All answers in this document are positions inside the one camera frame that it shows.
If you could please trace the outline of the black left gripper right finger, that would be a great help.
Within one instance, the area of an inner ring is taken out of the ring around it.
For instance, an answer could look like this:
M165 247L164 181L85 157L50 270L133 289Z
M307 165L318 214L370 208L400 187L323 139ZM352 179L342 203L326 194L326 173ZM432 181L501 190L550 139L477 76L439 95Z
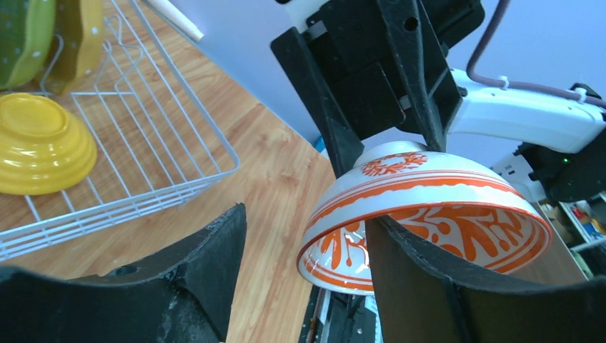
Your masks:
M385 342L603 342L605 278L567 286L470 263L388 216L365 222Z

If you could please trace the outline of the white orange patterned bowl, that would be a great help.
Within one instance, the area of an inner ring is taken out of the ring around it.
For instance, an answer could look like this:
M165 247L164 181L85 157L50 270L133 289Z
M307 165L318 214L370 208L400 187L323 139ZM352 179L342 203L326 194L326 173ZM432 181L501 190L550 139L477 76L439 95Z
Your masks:
M501 175L478 162L393 141L364 152L309 216L297 256L308 282L371 295L367 220L387 215L468 262L509 274L538 258L550 225Z

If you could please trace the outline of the green dotted plate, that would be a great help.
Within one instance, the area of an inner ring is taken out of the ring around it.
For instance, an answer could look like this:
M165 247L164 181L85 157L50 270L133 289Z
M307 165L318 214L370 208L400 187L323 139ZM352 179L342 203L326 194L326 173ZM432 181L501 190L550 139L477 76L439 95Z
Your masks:
M1 90L30 82L41 71L54 36L56 2L1 2Z

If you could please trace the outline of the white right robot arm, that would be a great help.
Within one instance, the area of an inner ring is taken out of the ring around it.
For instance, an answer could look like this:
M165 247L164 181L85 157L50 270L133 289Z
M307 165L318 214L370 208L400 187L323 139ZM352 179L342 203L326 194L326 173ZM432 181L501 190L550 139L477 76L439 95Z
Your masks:
M324 139L337 176L363 140L397 128L444 151L448 134L511 139L495 169L531 202L605 190L605 101L475 71L508 3L501 1L465 70L451 47L485 17L479 1L283 1L292 26L271 49Z

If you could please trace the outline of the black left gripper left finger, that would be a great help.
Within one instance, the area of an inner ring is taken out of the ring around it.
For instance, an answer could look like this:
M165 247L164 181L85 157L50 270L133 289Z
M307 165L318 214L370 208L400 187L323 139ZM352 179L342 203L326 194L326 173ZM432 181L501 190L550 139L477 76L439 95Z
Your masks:
M1 268L3 342L224 342L247 235L236 204L104 276Z

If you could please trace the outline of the yellow dotted plate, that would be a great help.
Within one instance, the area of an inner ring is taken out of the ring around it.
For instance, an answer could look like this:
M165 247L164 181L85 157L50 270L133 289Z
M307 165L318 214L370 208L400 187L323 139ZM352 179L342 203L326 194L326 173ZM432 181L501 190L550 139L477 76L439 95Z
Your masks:
M104 40L102 1L57 1L55 33L39 80L53 94L63 95L81 85L99 65Z

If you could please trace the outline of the yellow ribbed bowl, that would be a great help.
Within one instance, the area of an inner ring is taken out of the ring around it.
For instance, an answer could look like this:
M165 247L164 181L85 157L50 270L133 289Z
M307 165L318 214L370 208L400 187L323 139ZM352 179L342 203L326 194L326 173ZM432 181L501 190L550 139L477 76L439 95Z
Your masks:
M84 180L97 161L87 126L45 96L1 96L1 193L42 195Z

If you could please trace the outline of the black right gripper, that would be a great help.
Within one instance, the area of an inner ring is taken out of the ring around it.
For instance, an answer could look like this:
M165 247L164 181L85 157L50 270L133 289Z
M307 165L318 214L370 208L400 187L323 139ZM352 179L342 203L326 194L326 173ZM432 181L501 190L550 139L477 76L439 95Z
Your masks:
M329 1L307 19L307 43L294 26L271 42L337 178L362 154L358 136L396 128L446 150L462 102L447 55L484 17L479 1Z

